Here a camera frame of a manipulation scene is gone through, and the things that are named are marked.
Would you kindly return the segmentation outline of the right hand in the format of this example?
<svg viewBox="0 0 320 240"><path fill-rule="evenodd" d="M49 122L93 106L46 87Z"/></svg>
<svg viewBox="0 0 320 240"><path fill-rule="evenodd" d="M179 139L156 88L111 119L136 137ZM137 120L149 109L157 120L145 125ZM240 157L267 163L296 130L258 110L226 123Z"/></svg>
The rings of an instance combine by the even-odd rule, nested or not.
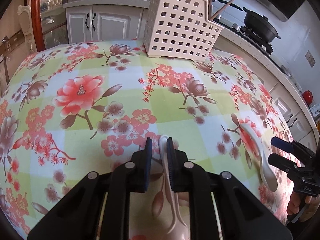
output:
<svg viewBox="0 0 320 240"><path fill-rule="evenodd" d="M306 208L306 210L300 216L299 218L300 222L305 222L308 219L310 219L319 208L319 196L317 197L306 196L304 198L304 197L301 197L298 193L293 191L290 196L290 201L287 205L287 210L286 210L287 214L292 215L292 214L298 213L300 202L303 199L305 200L306 205L308 205L309 207Z"/></svg>

